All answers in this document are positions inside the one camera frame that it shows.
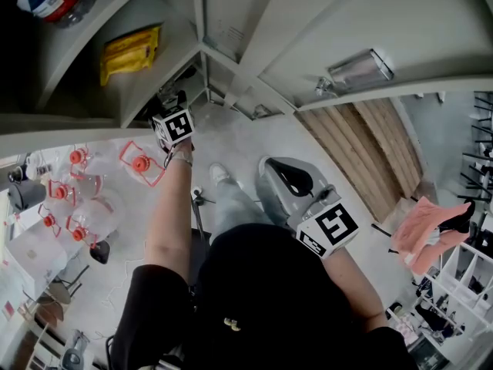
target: red cap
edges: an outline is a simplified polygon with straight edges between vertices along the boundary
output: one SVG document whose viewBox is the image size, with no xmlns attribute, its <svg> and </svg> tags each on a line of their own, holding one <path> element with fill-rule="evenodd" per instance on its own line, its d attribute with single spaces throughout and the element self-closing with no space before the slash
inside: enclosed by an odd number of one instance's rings
<svg viewBox="0 0 493 370">
<path fill-rule="evenodd" d="M 86 237 L 86 232 L 84 231 L 84 229 L 77 227 L 72 233 L 72 236 L 74 237 L 75 241 L 80 241 Z"/>
<path fill-rule="evenodd" d="M 133 159 L 132 161 L 132 168 L 137 172 L 137 173 L 143 173 L 144 171 L 147 171 L 150 167 L 151 163 L 150 160 L 147 156 L 138 156 Z"/>
<path fill-rule="evenodd" d="M 45 223 L 46 227 L 51 227 L 55 224 L 55 218 L 50 214 L 47 217 L 43 218 L 43 222 Z"/>
<path fill-rule="evenodd" d="M 56 188 L 55 197 L 57 199 L 65 199 L 65 196 L 67 196 L 67 190 L 64 187 Z"/>
<path fill-rule="evenodd" d="M 86 158 L 86 155 L 85 155 L 83 150 L 78 149 L 78 150 L 72 151 L 70 153 L 69 158 L 70 158 L 70 161 L 72 163 L 77 164 L 77 163 L 81 163 Z"/>
</svg>

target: concrete floor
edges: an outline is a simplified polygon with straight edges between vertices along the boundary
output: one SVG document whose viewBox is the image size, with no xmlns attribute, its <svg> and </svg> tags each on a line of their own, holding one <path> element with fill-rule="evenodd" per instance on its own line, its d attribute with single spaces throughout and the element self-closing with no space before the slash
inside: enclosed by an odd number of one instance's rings
<svg viewBox="0 0 493 370">
<path fill-rule="evenodd" d="M 361 232 L 349 243 L 348 250 L 377 289 L 384 306 L 402 298 L 409 287 L 412 288 L 411 274 L 397 257 L 387 252 L 390 239 L 371 228 L 373 218 L 353 187 L 293 117 L 277 116 L 252 123 L 237 112 L 211 104 L 196 114 L 196 125 L 193 185 L 203 187 L 205 198 L 215 199 L 209 181 L 209 165 L 213 162 L 226 166 L 253 199 L 257 198 L 253 177 L 262 156 L 291 156 L 310 162 L 335 185 L 359 224 Z M 138 142 L 153 143 L 154 139 L 149 136 Z M 87 248 L 70 262 L 65 279 L 73 278 L 86 264 L 90 269 L 81 279 L 83 286 L 68 306 L 64 322 L 57 327 L 62 338 L 67 338 L 74 328 L 84 331 L 91 338 L 91 347 L 101 362 L 106 362 L 104 341 L 114 334 L 119 322 L 132 270 L 143 263 L 146 225 L 158 194 L 156 189 L 131 179 L 124 170 L 109 177 L 105 185 L 118 191 L 123 198 L 126 218 L 118 229 L 119 235 L 107 265 L 91 259 Z M 214 207 L 213 203 L 207 203 L 200 208 L 207 231 L 213 231 Z M 384 227 L 389 231 L 397 228 L 409 207 L 412 204 L 401 201 Z M 110 293 L 111 303 L 106 301 Z"/>
</svg>

